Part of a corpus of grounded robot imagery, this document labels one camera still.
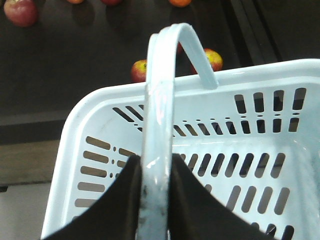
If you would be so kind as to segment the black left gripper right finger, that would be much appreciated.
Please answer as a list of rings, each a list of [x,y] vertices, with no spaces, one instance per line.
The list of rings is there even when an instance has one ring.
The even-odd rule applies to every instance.
[[[272,239],[213,197],[177,153],[171,163],[168,229],[172,240]]]

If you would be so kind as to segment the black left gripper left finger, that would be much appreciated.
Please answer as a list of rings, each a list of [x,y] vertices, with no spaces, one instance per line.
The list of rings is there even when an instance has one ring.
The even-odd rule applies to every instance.
[[[141,157],[132,155],[108,190],[47,240],[134,240],[141,194]]]

